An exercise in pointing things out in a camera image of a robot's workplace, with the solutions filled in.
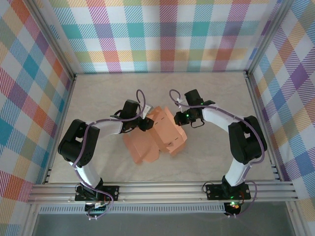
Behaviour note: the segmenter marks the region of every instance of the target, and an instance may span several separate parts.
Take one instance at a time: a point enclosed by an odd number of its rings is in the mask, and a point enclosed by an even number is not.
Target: plaid fabric wall
[[[17,235],[70,79],[22,0],[0,0],[0,235]]]
[[[244,70],[281,0],[37,0],[75,71]]]
[[[315,235],[315,0],[296,0],[254,73],[286,180]]]

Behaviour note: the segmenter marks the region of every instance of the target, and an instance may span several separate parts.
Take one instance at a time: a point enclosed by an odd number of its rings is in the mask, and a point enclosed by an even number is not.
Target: purple cable
[[[232,117],[232,118],[234,118],[234,119],[236,119],[236,120],[239,120],[239,121],[243,122],[243,123],[253,132],[253,134],[255,135],[255,137],[256,137],[257,140],[258,140],[258,143],[259,143],[259,146],[260,146],[260,149],[261,149],[261,159],[260,159],[259,161],[251,162],[250,165],[259,164],[259,163],[263,162],[263,160],[265,159],[264,146],[263,146],[262,141],[261,141],[261,139],[260,139],[258,133],[256,132],[256,130],[255,130],[247,121],[245,121],[245,120],[243,120],[243,119],[241,119],[241,118],[239,118],[239,117],[237,117],[237,116],[231,114],[230,112],[227,112],[226,110],[223,110],[223,109],[221,109],[221,108],[219,108],[219,107],[205,106],[205,105],[189,106],[189,105],[185,105],[185,104],[179,103],[178,101],[176,101],[176,100],[172,97],[172,92],[176,92],[176,93],[178,94],[178,98],[179,98],[179,99],[181,98],[181,94],[180,94],[177,90],[175,90],[175,89],[171,89],[171,90],[169,91],[169,96],[170,96],[170,98],[171,98],[172,101],[173,101],[176,105],[178,105],[178,106],[188,107],[188,108],[210,108],[210,109],[218,110],[219,112],[222,112],[222,113],[228,115],[229,117]],[[244,171],[244,174],[243,174],[243,176],[242,176],[243,179],[245,179],[245,177],[246,177],[246,175],[247,175],[247,173],[248,173],[249,170],[250,170],[250,166],[248,166],[248,167],[246,168],[246,170]]]
[[[97,123],[100,123],[100,122],[105,122],[105,121],[119,121],[119,122],[124,121],[124,122],[125,122],[125,121],[131,121],[131,120],[134,120],[134,119],[137,119],[138,117],[140,117],[141,114],[143,113],[144,109],[145,109],[145,106],[146,106],[146,97],[145,97],[143,91],[140,90],[140,89],[138,89],[137,92],[136,92],[136,97],[137,97],[137,100],[138,100],[139,103],[140,103],[140,100],[139,100],[139,97],[138,97],[138,93],[139,93],[139,92],[142,94],[142,97],[143,97],[143,107],[142,107],[140,113],[139,113],[138,115],[136,115],[135,117],[130,118],[130,119],[110,119],[110,118],[99,119],[99,120],[97,120],[97,121],[94,121],[94,122],[88,124],[88,126],[87,126],[87,128],[86,128],[86,130],[85,130],[85,132],[84,132],[83,143],[82,143],[82,148],[81,148],[80,154],[79,154],[79,156],[77,157],[77,159],[74,161],[74,163],[72,164],[75,173],[77,174],[77,176],[79,177],[80,181],[82,182],[82,184],[83,184],[84,186],[86,186],[87,188],[90,188],[91,190],[94,190],[94,191],[96,191],[96,192],[98,192],[98,193],[104,194],[104,195],[110,197],[110,199],[111,199],[111,204],[110,204],[110,206],[107,208],[107,210],[106,210],[104,213],[102,213],[101,215],[99,215],[98,217],[95,217],[95,219],[98,219],[98,218],[104,216],[104,215],[108,212],[108,210],[109,210],[110,208],[112,208],[112,206],[113,206],[113,204],[114,204],[114,198],[113,198],[113,196],[110,195],[109,193],[106,193],[106,192],[100,191],[100,190],[98,190],[98,189],[95,189],[95,188],[93,188],[92,186],[90,186],[89,184],[87,184],[87,183],[81,178],[81,176],[79,175],[78,171],[76,170],[76,165],[77,165],[77,163],[80,161],[80,159],[81,159],[81,157],[82,157],[82,155],[83,155],[83,152],[84,152],[84,148],[85,148],[85,145],[86,145],[86,137],[87,137],[87,135],[88,135],[88,130],[89,130],[89,128],[90,128],[92,125],[97,124]]]

